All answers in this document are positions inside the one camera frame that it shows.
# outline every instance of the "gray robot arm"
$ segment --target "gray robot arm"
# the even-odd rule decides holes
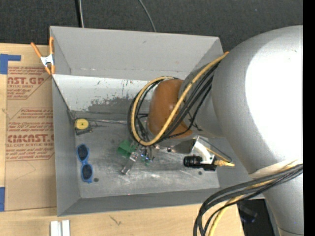
[[[303,27],[295,26],[234,48],[198,112],[196,124],[208,136],[223,134],[249,174],[302,161],[302,42]],[[264,196],[281,236],[304,235],[303,174]]]

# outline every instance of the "wire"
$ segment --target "wire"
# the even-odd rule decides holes
[[[143,146],[150,146],[153,145],[154,143],[156,143],[161,136],[163,135],[163,133],[166,131],[166,129],[169,127],[170,123],[172,122],[172,119],[174,118],[176,112],[178,111],[181,103],[183,102],[184,98],[186,97],[186,95],[188,94],[188,92],[190,91],[192,85],[194,83],[196,83],[196,81],[198,81],[198,79],[204,75],[213,65],[215,65],[216,63],[220,62],[226,55],[228,52],[226,52],[224,55],[222,55],[221,57],[215,59],[214,61],[210,62],[208,65],[206,65],[194,78],[193,80],[186,86],[184,92],[182,93],[182,95],[180,96],[178,102],[176,103],[174,109],[172,110],[171,114],[169,115],[168,119],[166,120],[164,126],[162,127],[162,129],[160,130],[160,132],[150,141],[143,141],[139,135],[136,132],[135,126],[134,126],[134,120],[135,120],[135,112],[136,112],[136,106],[139,102],[139,99],[141,98],[142,94],[144,93],[144,91],[150,86],[152,85],[154,82],[156,81],[160,81],[161,78],[163,79],[168,79],[170,77],[159,77],[157,79],[154,79],[152,81],[150,81],[148,84],[146,84],[142,90],[139,92],[138,96],[136,97],[132,110],[131,110],[131,130],[133,133],[133,136],[135,137],[136,141],[138,143],[140,143]]]
[[[289,181],[293,179],[294,177],[297,177],[298,175],[300,175],[302,172],[303,172],[303,164],[296,165],[282,172],[275,173],[266,177],[257,178],[255,180],[241,183],[238,185],[234,185],[211,195],[209,198],[206,199],[206,201],[200,207],[199,214],[195,220],[195,224],[193,227],[193,235],[197,236],[198,228],[200,230],[200,233],[202,235],[205,235],[201,218],[206,213],[206,211],[210,209],[211,207],[213,207],[214,205],[220,202],[226,201],[230,198],[234,198],[234,197],[246,195],[246,194],[250,194],[249,196],[245,197],[249,199],[253,197],[254,195],[258,195],[261,192],[265,191],[267,188],[269,188],[269,186],[272,187],[275,184],[280,184],[285,181]]]
[[[142,0],[138,0],[138,1],[140,2],[142,8],[143,8],[144,11],[146,12],[146,14],[147,14],[147,16],[148,16],[148,18],[149,18],[149,20],[150,20],[151,26],[152,26],[152,28],[153,28],[153,30],[154,30],[154,32],[157,32],[157,29],[156,29],[156,27],[155,27],[155,25],[154,25],[154,23],[153,23],[153,20],[152,20],[150,14],[149,14],[147,8],[145,7],[144,3],[142,2]]]
[[[81,24],[81,27],[84,28],[82,0],[79,0],[79,15],[80,15],[79,22]]]
[[[216,211],[210,216],[210,218],[208,219],[208,221],[207,221],[207,223],[206,223],[206,226],[205,226],[205,229],[204,229],[204,232],[203,232],[202,235],[204,235],[204,234],[206,233],[206,231],[207,231],[207,229],[208,229],[208,226],[209,226],[209,224],[210,224],[210,221],[212,220],[212,218],[215,216],[216,213],[218,213],[218,215],[216,216],[215,220],[213,221],[213,224],[212,224],[212,226],[211,226],[211,228],[210,228],[210,231],[209,231],[208,236],[213,236],[213,235],[214,235],[215,228],[216,228],[216,226],[217,226],[219,220],[220,220],[221,217],[223,216],[224,212],[226,211],[226,208],[227,208],[227,207],[229,207],[229,206],[231,206],[231,205],[234,205],[234,204],[237,204],[237,203],[239,203],[240,201],[248,200],[248,199],[251,199],[251,198],[253,198],[253,197],[256,197],[257,195],[261,194],[262,192],[265,192],[265,191],[267,191],[268,189],[270,189],[270,188],[272,188],[272,187],[274,187],[274,186],[276,186],[276,185],[278,185],[278,184],[285,183],[285,182],[287,182],[287,181],[289,181],[289,180],[291,180],[291,179],[293,179],[293,178],[299,176],[300,174],[302,174],[302,172],[303,172],[303,168],[297,170],[296,172],[287,174],[286,176],[280,177],[280,178],[278,178],[278,179],[275,180],[275,181],[270,180],[270,181],[267,181],[267,182],[262,183],[262,184],[263,184],[262,189],[259,190],[259,191],[254,192],[254,193],[252,193],[252,194],[250,194],[250,195],[247,195],[247,196],[245,196],[245,197],[243,197],[243,196],[238,196],[238,197],[231,198],[228,202],[226,202],[226,204],[225,204],[223,207],[221,207],[221,208],[219,208],[218,210],[216,210]]]

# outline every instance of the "black cable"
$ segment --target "black cable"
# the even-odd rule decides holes
[[[204,93],[202,99],[200,100],[200,102],[199,102],[199,104],[198,104],[198,106],[197,106],[197,108],[196,108],[196,110],[195,110],[195,112],[194,112],[194,114],[193,114],[192,119],[190,120],[190,125],[187,127],[187,129],[186,129],[185,131],[181,132],[181,133],[177,133],[177,134],[174,134],[174,135],[171,135],[171,136],[163,137],[162,139],[158,140],[157,142],[165,141],[165,140],[167,140],[167,139],[171,139],[171,138],[174,138],[174,137],[183,135],[183,134],[185,134],[186,132],[188,132],[188,131],[190,130],[190,128],[192,127],[192,125],[193,125],[193,123],[194,123],[194,121],[195,121],[195,119],[196,119],[197,113],[198,113],[198,111],[199,111],[199,109],[200,109],[202,103],[204,102],[205,98],[207,97],[208,93],[210,92],[211,88],[212,88],[212,86],[210,85],[210,86],[208,87],[208,89],[206,90],[206,92]]]
[[[197,102],[199,97],[202,95],[202,93],[204,93],[204,90],[206,90],[206,88],[208,88],[208,86],[211,84],[212,78],[210,78],[210,80],[208,80],[204,84],[203,88],[201,90],[199,90],[199,88],[203,84],[203,82],[204,82],[204,80],[202,80],[200,83],[198,83],[197,87],[192,91],[192,93],[190,94],[188,100],[184,102],[183,107],[181,108],[181,110],[179,111],[177,116],[175,117],[174,121],[168,127],[168,129],[165,132],[165,134],[161,137],[161,139],[163,139],[165,137],[168,137],[180,125],[180,123],[184,120],[184,118],[189,113],[191,108]]]
[[[157,29],[156,29],[156,27],[155,27],[155,25],[154,25],[154,23],[153,23],[153,20],[152,20],[150,14],[149,14],[147,8],[145,7],[145,5],[144,5],[144,3],[142,2],[142,0],[138,0],[138,1],[140,2],[142,8],[143,8],[144,11],[146,12],[146,14],[147,14],[147,16],[148,16],[148,18],[149,18],[149,21],[150,21],[150,23],[151,23],[151,26],[152,26],[152,28],[153,28],[153,30],[154,30],[154,32],[156,32]]]
[[[299,175],[302,174],[302,173],[303,173],[303,168],[297,170],[297,171],[294,172],[294,173],[287,174],[286,176],[283,176],[283,177],[279,178],[278,180],[276,180],[276,181],[274,181],[274,182],[272,182],[272,183],[268,183],[268,184],[262,186],[261,190],[259,190],[259,191],[256,191],[256,192],[254,192],[254,193],[252,193],[252,194],[249,194],[249,195],[247,195],[247,196],[245,196],[245,197],[242,197],[242,198],[240,198],[240,199],[237,200],[237,201],[231,202],[231,203],[229,203],[229,204],[225,204],[223,207],[221,207],[221,208],[219,208],[218,210],[216,210],[216,211],[209,217],[209,219],[207,220],[206,225],[205,225],[205,228],[203,229],[203,232],[202,232],[201,235],[202,235],[202,236],[205,236],[205,234],[206,234],[206,232],[207,232],[207,230],[208,230],[208,227],[209,227],[209,225],[210,225],[211,220],[213,219],[213,217],[215,216],[215,214],[217,214],[219,211],[225,209],[226,207],[235,205],[235,204],[237,204],[237,203],[239,203],[239,202],[241,202],[241,201],[249,200],[249,199],[251,199],[251,198],[254,198],[254,197],[260,195],[261,193],[267,191],[268,189],[270,189],[270,188],[272,188],[272,187],[274,187],[274,186],[276,186],[276,185],[285,183],[285,182],[287,182],[287,181],[289,181],[289,180],[291,180],[291,179],[293,179],[293,178],[296,178],[297,176],[299,176]]]
[[[220,62],[216,63],[210,70],[208,70],[202,79],[200,79],[200,81],[198,82],[197,86],[194,88],[194,90],[192,91],[192,93],[190,94],[188,100],[185,102],[184,106],[181,108],[180,112],[178,113],[178,115],[176,116],[176,118],[174,119],[174,121],[171,123],[171,125],[169,126],[169,128],[167,129],[167,131],[165,132],[164,135],[162,135],[162,137],[157,141],[161,142],[161,141],[165,141],[167,139],[171,139],[174,138],[176,136],[182,135],[186,132],[189,131],[189,129],[192,127],[194,120],[196,118],[197,112],[201,107],[201,104],[203,103],[203,101],[205,100],[206,95],[210,92],[210,90],[207,90],[206,93],[204,94],[203,99],[201,100],[201,102],[199,103],[197,110],[194,113],[194,117],[192,118],[192,121],[190,122],[189,128],[187,130],[185,130],[182,133],[179,134],[175,134],[173,136],[170,136],[170,134],[172,132],[174,132],[174,130],[180,125],[180,123],[184,120],[184,118],[186,117],[187,114],[189,114],[190,109],[192,108],[192,106],[196,103],[196,101],[199,99],[199,97],[201,96],[202,93],[204,93],[204,90],[206,90],[206,88],[209,86],[209,84],[212,82],[213,80],[213,76],[208,80],[208,82],[206,84],[204,84],[205,80],[217,69],[218,65]]]
[[[252,185],[255,185],[255,184],[259,184],[259,183],[263,183],[263,182],[266,182],[266,181],[270,181],[270,180],[273,180],[273,179],[276,179],[276,178],[281,178],[283,176],[287,176],[288,174],[293,174],[299,170],[303,170],[303,165],[297,165],[297,166],[294,166],[284,172],[280,172],[280,173],[276,173],[276,174],[272,174],[270,176],[266,176],[266,177],[261,177],[261,178],[258,178],[258,179],[255,179],[255,180],[252,180],[252,181],[249,181],[249,182],[245,182],[245,183],[241,183],[241,184],[238,184],[238,185],[234,185],[234,186],[231,186],[231,187],[228,187],[226,189],[223,189],[213,195],[211,195],[209,198],[207,198],[205,200],[205,202],[202,204],[202,206],[200,207],[200,210],[199,210],[199,214],[195,220],[195,224],[194,224],[194,228],[193,228],[193,235],[196,236],[197,235],[197,229],[199,227],[199,230],[200,232],[203,231],[203,227],[202,227],[202,221],[201,221],[201,218],[202,216],[205,214],[205,212],[211,208],[212,206],[222,202],[222,201],[225,201],[229,198],[232,198],[232,197],[237,197],[237,196],[241,196],[241,195],[246,195],[248,193],[252,193],[254,191],[259,191],[262,189],[262,187],[264,186],[258,186],[258,187],[255,187],[255,188],[251,188],[251,189],[245,189],[245,190],[241,190],[240,189],[244,189],[244,188],[247,188],[247,187],[250,187]]]

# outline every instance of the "yellow tape measure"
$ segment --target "yellow tape measure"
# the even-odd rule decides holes
[[[75,120],[74,127],[80,130],[87,129],[89,127],[89,122],[86,119]]]

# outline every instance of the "sunglasses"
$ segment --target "sunglasses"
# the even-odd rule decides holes
[[[93,177],[93,167],[88,163],[88,158],[90,156],[90,149],[85,144],[80,144],[77,147],[78,159],[82,163],[81,167],[81,178],[84,182],[91,183]]]

